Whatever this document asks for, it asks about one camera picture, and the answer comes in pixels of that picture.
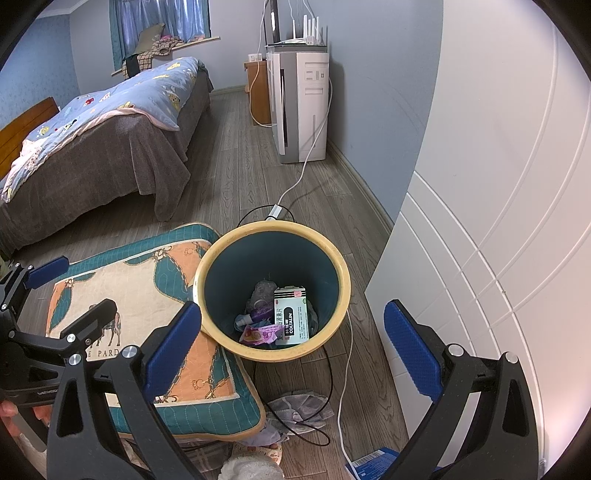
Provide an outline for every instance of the blanket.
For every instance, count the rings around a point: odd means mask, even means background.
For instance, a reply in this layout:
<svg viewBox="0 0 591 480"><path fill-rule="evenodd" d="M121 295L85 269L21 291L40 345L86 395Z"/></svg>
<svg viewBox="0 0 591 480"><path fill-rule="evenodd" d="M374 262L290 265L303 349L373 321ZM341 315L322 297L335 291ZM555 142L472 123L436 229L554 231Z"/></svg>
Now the blanket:
<svg viewBox="0 0 591 480"><path fill-rule="evenodd" d="M154 57L170 54L170 52L173 50L173 47L176 47L181 43L183 43L183 40L181 40L180 37L170 37L156 40L151 49L138 55L139 70L143 72L144 70L151 69L152 59ZM127 61L123 62L123 78L125 80L129 79L129 74L127 73Z"/></svg>
<svg viewBox="0 0 591 480"><path fill-rule="evenodd" d="M162 130L178 131L178 113L193 90L198 70L205 70L202 62L192 57L177 59L109 90L73 99L23 141L21 156L13 162L2 189L2 200L9 203L49 156L113 116L140 113Z"/></svg>

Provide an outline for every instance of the gray bed skirt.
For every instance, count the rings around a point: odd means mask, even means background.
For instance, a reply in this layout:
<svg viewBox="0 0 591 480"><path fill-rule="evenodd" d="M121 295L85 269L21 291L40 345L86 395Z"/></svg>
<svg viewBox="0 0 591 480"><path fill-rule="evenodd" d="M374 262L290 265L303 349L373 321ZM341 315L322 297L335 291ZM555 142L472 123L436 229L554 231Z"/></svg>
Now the gray bed skirt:
<svg viewBox="0 0 591 480"><path fill-rule="evenodd" d="M116 116L49 157L10 203L0 200L2 256L132 192L154 195L155 217L170 220L190 177L187 146L212 89L207 73L198 72L177 132L158 129L144 115Z"/></svg>

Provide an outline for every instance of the blue curtain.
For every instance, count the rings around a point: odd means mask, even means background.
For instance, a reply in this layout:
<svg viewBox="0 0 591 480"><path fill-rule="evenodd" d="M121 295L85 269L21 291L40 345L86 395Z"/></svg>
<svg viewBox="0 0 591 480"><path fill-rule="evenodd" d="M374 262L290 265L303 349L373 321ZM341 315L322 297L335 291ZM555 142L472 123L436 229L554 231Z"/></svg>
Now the blue curtain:
<svg viewBox="0 0 591 480"><path fill-rule="evenodd" d="M125 49L123 38L119 29L117 20L117 2L118 0L109 0L109 21L111 23L111 47L113 49L113 66L118 70L123 65L125 58Z"/></svg>
<svg viewBox="0 0 591 480"><path fill-rule="evenodd" d="M199 36L211 36L207 0L109 1L115 65L121 65L120 55L124 59L134 52L142 30L158 23L164 24L163 34L180 37L185 42Z"/></svg>

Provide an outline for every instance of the wooden floor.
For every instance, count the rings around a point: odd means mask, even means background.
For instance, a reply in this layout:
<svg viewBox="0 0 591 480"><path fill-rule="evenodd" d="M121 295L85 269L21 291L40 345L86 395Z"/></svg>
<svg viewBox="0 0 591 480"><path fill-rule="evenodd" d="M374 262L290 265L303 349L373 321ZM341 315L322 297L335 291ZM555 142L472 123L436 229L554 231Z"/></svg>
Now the wooden floor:
<svg viewBox="0 0 591 480"><path fill-rule="evenodd" d="M299 177L301 165L281 165L271 129L253 127L244 93L212 96L189 145L191 180L169 222L154 217L152 197L132 194L78 218L52 237L15 256L40 265L59 255L71 262L125 245L187 222L205 222L220 233L234 228L250 209L276 202ZM354 329L351 370L343 401L345 447L355 460L380 447L402 449L408 435L394 381L363 292L387 241L387 232L355 184L327 159L308 165L302 182L283 202L303 223L328 237L344 255L352 279L350 305ZM247 221L263 219L260 210ZM51 288L31 294L21 329L42 333ZM350 345L347 321L326 345L335 377L331 406L336 412ZM301 389L328 394L330 377L322 350L284 364L260 364L256 385L264 400ZM343 469L336 416L326 428L332 443L320 448L300 439L284 445L281 464L287 478L349 480ZM323 443L317 434L312 441Z"/></svg>

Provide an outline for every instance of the wooden nightstand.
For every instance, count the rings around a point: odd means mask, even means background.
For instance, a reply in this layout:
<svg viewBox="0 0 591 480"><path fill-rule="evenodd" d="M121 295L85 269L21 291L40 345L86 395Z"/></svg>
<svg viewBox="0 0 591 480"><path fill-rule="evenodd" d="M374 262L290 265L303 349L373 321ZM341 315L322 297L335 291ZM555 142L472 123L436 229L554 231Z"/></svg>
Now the wooden nightstand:
<svg viewBox="0 0 591 480"><path fill-rule="evenodd" d="M256 76L256 68L257 63L259 63L259 73ZM269 125L271 123L271 105L269 104L269 84L267 82L267 61L261 60L260 62L256 61L247 61L244 64L244 69L248 73L248 84L246 86L246 92L252 96L252 115L256 120L263 125ZM252 91L249 92L249 88L252 82L255 80L254 85L252 85Z"/></svg>

